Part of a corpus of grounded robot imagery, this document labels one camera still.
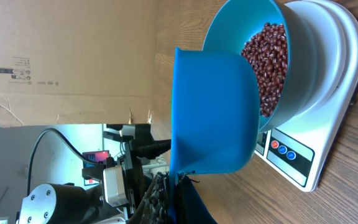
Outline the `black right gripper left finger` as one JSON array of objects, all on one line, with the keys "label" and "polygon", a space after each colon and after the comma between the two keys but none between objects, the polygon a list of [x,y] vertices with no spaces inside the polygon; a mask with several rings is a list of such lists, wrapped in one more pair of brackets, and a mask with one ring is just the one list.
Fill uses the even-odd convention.
[{"label": "black right gripper left finger", "polygon": [[129,224],[168,224],[169,173],[158,172]]}]

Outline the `blue plastic measuring scoop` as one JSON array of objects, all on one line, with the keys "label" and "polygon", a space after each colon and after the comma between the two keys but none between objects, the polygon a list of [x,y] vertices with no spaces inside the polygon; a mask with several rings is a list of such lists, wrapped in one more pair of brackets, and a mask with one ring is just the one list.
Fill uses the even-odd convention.
[{"label": "blue plastic measuring scoop", "polygon": [[175,223],[178,174],[223,174],[251,159],[259,133],[259,92],[238,54],[175,49],[168,216]]}]

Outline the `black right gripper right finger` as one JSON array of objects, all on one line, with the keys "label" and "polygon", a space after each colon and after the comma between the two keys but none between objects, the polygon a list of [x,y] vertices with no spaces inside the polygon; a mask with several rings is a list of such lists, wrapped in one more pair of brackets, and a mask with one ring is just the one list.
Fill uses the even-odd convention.
[{"label": "black right gripper right finger", "polygon": [[217,224],[193,183],[196,181],[185,173],[178,174],[178,183],[175,186],[175,223]]}]

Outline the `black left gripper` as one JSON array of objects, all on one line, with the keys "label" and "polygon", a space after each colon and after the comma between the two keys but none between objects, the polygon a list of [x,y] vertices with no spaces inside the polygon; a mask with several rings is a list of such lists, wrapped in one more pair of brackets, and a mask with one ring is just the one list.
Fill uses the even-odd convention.
[{"label": "black left gripper", "polygon": [[139,207],[149,186],[144,179],[141,163],[142,156],[159,156],[171,149],[171,140],[154,141],[150,128],[151,125],[149,124],[137,124],[134,126],[133,136],[104,131],[103,138],[119,142],[123,155],[117,159],[107,157],[103,162],[98,162],[96,166],[82,169],[84,179],[96,179],[100,181],[104,203],[108,204],[104,198],[103,170],[116,165],[122,166],[124,186],[129,203],[118,207],[124,207],[124,213],[129,218],[133,216]]}]

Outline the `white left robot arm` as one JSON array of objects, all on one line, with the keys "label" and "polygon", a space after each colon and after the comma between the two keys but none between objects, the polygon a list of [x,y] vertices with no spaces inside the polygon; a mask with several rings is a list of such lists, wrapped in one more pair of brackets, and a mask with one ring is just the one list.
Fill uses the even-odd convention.
[{"label": "white left robot arm", "polygon": [[109,151],[80,153],[57,129],[48,128],[38,136],[29,159],[47,133],[54,133],[82,160],[82,177],[97,184],[85,190],[67,184],[41,184],[31,187],[17,213],[16,223],[167,223],[168,173],[153,177],[144,174],[142,159],[156,159],[171,148],[171,141],[154,140],[144,133],[138,138],[104,132],[104,136],[119,141],[120,153]]}]

